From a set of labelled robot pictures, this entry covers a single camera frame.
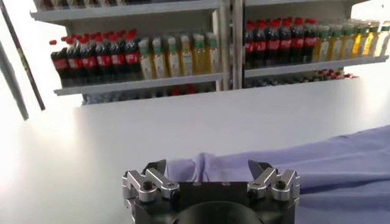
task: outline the soda bottle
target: soda bottle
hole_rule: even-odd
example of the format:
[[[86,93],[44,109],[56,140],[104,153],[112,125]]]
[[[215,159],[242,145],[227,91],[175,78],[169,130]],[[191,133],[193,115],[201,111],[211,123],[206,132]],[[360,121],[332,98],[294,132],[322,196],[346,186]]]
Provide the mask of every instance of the soda bottle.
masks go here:
[[[264,21],[257,22],[257,31],[254,36],[255,40],[255,53],[254,53],[254,66],[262,67],[265,65],[265,53],[267,46],[267,38],[266,38],[266,23]]]
[[[302,48],[303,62],[311,63],[313,50],[317,42],[316,20],[306,19],[305,23],[305,42]]]
[[[107,83],[114,81],[113,68],[110,52],[110,43],[103,43],[101,36],[96,37],[96,57],[102,76],[101,82]]]
[[[101,74],[96,60],[95,48],[88,44],[86,38],[82,39],[80,43],[80,55],[84,71],[87,74],[87,82],[97,83],[101,79]]]
[[[290,21],[288,19],[283,20],[282,27],[279,30],[279,63],[288,64],[290,63],[290,50],[291,50],[291,30],[290,30]]]
[[[62,86],[69,86],[69,65],[66,59],[66,51],[63,51],[60,46],[57,45],[56,40],[52,40],[49,42],[52,48],[51,60],[53,61],[55,70],[57,70]]]
[[[271,23],[271,27],[266,33],[267,46],[266,46],[266,65],[276,65],[278,61],[278,49],[279,49],[279,24],[277,21]]]
[[[68,38],[66,43],[68,44],[68,49],[66,50],[66,57],[68,58],[69,67],[71,68],[72,77],[75,84],[84,83],[84,70],[83,64],[80,57],[80,48],[75,46],[74,40]]]
[[[245,32],[245,68],[250,69],[253,67],[254,62],[254,25],[252,22],[246,23]]]
[[[131,31],[126,35],[125,58],[127,70],[130,74],[130,80],[141,80],[141,65],[138,43],[135,39],[135,31]]]
[[[303,62],[302,48],[305,42],[305,32],[303,30],[303,19],[296,18],[294,26],[291,28],[291,62],[301,63]]]
[[[124,48],[118,44],[116,35],[110,36],[111,60],[114,68],[114,77],[118,81],[123,81],[126,77],[126,64],[124,59]]]

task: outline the yellow bottle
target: yellow bottle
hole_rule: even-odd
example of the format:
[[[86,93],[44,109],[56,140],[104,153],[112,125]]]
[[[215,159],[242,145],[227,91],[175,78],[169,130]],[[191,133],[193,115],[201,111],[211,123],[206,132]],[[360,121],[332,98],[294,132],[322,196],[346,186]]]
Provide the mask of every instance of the yellow bottle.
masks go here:
[[[180,37],[182,41],[182,52],[180,54],[180,64],[182,64],[182,75],[191,76],[194,74],[193,53],[191,51],[190,39],[187,35]]]
[[[195,74],[206,73],[206,50],[205,50],[205,37],[203,35],[195,35],[195,48],[194,48],[194,67]]]
[[[326,61],[329,49],[329,27],[318,26],[319,39],[313,50],[313,63]]]
[[[162,53],[160,37],[154,38],[152,44],[154,50],[154,67],[156,76],[158,79],[167,78],[169,77],[169,74],[165,63],[165,55]]]
[[[346,60],[352,58],[352,50],[353,45],[355,43],[355,39],[353,36],[353,28],[354,24],[344,24],[343,25],[343,36],[341,38],[341,50],[339,60]]]
[[[138,47],[141,53],[140,63],[141,63],[141,69],[142,69],[142,74],[144,76],[144,79],[146,80],[153,79],[155,77],[155,74],[154,74],[152,57],[149,54],[149,40],[148,39],[141,40],[138,43]]]
[[[332,28],[332,36],[329,40],[329,49],[327,61],[339,60],[342,40],[341,40],[342,25],[334,25]]]
[[[169,63],[169,73],[171,77],[180,77],[182,72],[182,67],[179,63],[179,53],[176,48],[176,38],[168,38],[168,63]]]

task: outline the purple cloth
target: purple cloth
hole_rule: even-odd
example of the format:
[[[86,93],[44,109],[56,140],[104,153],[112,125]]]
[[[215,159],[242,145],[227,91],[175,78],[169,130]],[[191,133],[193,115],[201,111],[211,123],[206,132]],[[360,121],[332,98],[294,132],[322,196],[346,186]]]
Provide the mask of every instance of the purple cloth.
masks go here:
[[[170,161],[174,181],[250,181],[247,160],[301,176],[298,224],[390,223],[390,126],[284,150]]]

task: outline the shelf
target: shelf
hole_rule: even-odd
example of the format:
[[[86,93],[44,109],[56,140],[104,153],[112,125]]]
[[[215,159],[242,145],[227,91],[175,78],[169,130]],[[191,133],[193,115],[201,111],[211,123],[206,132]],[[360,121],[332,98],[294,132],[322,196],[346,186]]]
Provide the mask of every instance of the shelf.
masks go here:
[[[213,82],[221,79],[222,79],[222,73],[215,73],[215,74],[195,75],[195,76],[179,77],[179,78],[109,83],[109,84],[90,85],[90,86],[77,86],[77,87],[57,89],[54,90],[54,92],[58,96],[66,96],[66,95],[73,95],[73,94],[109,93],[113,91],[184,85],[190,83]]]
[[[259,76],[266,76],[266,75],[297,73],[297,72],[305,72],[305,71],[315,71],[321,69],[334,69],[334,68],[341,68],[346,66],[364,65],[364,64],[371,64],[371,63],[381,63],[381,62],[385,62],[388,58],[389,56],[375,57],[375,58],[356,58],[356,59],[348,59],[348,60],[341,60],[341,61],[326,61],[320,63],[250,69],[245,71],[245,78],[259,77]]]
[[[115,16],[145,15],[152,13],[185,12],[218,8],[218,0],[180,1],[127,6],[66,9],[31,13],[37,21],[58,23],[68,20],[105,18]]]

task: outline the table surface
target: table surface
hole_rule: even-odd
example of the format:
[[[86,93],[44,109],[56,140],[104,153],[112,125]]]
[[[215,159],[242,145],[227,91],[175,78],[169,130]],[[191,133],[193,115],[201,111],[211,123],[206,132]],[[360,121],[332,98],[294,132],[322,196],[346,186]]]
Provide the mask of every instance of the table surface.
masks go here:
[[[45,111],[0,149],[0,223],[130,223],[125,170],[388,125],[388,83],[338,80]]]

